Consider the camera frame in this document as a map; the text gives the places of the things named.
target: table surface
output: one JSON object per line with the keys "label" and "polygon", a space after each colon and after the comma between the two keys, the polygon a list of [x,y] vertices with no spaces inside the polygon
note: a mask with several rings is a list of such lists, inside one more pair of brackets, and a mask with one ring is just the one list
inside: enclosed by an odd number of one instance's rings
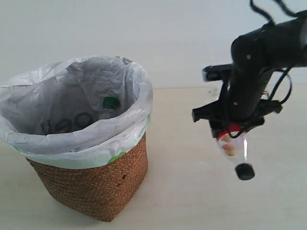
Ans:
{"label": "table surface", "polygon": [[306,91],[307,86],[296,85],[283,111],[249,134],[256,177],[240,181],[208,123],[192,122],[191,109],[204,104],[208,89],[155,90],[147,132],[149,170],[111,223],[59,204],[25,158],[1,143],[0,229],[305,229]]}

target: plastic bottle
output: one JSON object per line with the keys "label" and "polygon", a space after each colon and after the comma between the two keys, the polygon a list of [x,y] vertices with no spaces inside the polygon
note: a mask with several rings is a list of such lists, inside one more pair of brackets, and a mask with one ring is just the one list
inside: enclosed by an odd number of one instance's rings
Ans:
{"label": "plastic bottle", "polygon": [[117,109],[120,102],[115,97],[105,97],[102,103],[102,110],[100,112],[100,119],[111,119],[117,116]]}
{"label": "plastic bottle", "polygon": [[[231,124],[229,131],[235,136],[241,127]],[[239,137],[232,138],[228,131],[222,131],[217,138],[219,148],[224,155],[235,165],[235,171],[240,180],[250,180],[254,178],[255,172],[252,165],[248,162],[248,142],[247,134],[243,132]]]}

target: woven basket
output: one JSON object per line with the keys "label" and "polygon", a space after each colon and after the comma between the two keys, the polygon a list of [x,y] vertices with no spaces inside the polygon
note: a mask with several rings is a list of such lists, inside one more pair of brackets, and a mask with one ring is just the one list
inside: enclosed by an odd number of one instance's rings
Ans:
{"label": "woven basket", "polygon": [[148,169],[145,135],[131,151],[97,168],[63,169],[27,160],[54,199],[103,222],[121,212]]}

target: plastic bag liner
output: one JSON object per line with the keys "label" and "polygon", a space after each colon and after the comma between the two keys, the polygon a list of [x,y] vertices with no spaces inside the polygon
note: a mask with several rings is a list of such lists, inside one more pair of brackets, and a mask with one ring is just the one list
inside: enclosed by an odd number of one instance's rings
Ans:
{"label": "plastic bag liner", "polygon": [[99,167],[138,144],[152,105],[153,88],[138,63],[74,58],[0,85],[0,139],[39,163]]}

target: black bottle cap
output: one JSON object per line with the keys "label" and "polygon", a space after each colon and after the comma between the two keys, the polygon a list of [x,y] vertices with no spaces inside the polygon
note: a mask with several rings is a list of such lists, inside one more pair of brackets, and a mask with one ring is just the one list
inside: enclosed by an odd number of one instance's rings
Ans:
{"label": "black bottle cap", "polygon": [[242,163],[236,166],[236,174],[238,178],[242,181],[247,181],[253,179],[255,172],[253,166],[248,163]]}

